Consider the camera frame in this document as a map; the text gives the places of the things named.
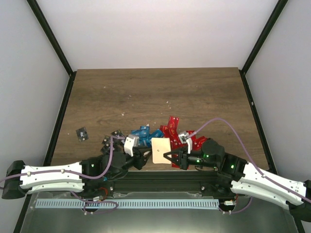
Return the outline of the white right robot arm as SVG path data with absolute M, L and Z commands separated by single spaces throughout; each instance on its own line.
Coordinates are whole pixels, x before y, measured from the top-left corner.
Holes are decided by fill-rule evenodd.
M 244 194 L 288 210 L 301 221 L 311 220 L 311 182 L 286 179 L 256 167 L 251 162 L 227 153 L 223 146 L 209 139 L 200 150 L 177 149 L 163 154 L 181 169 L 188 166 L 213 167 L 222 179 L 216 191 L 223 196 L 230 192 Z

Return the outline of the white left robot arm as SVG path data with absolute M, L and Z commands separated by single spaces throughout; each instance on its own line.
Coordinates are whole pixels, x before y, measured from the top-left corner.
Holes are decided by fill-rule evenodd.
M 142 169 L 151 149 L 133 149 L 133 156 L 120 150 L 61 166 L 27 166 L 14 161 L 1 182 L 2 199 L 14 200 L 37 192 L 71 191 L 94 196 L 104 186 L 124 177 L 132 167 Z

